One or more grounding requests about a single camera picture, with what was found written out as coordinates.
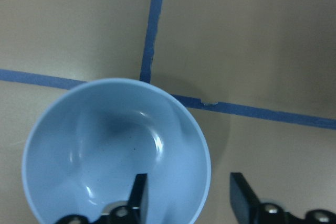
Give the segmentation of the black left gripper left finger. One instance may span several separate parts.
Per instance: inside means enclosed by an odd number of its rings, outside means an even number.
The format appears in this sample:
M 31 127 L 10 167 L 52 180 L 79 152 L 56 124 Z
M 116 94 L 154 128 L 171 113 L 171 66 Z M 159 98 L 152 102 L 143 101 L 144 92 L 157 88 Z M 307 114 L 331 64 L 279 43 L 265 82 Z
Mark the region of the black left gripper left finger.
M 149 208 L 148 175 L 137 174 L 127 204 L 131 223 L 146 223 Z

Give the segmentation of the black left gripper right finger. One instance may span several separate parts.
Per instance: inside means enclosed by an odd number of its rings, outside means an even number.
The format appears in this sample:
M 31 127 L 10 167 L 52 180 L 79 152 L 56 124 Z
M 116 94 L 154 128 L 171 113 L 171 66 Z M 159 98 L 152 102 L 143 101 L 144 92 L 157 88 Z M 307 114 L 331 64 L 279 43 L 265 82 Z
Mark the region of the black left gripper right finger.
M 230 173 L 230 205 L 239 224 L 254 223 L 260 200 L 242 173 Z

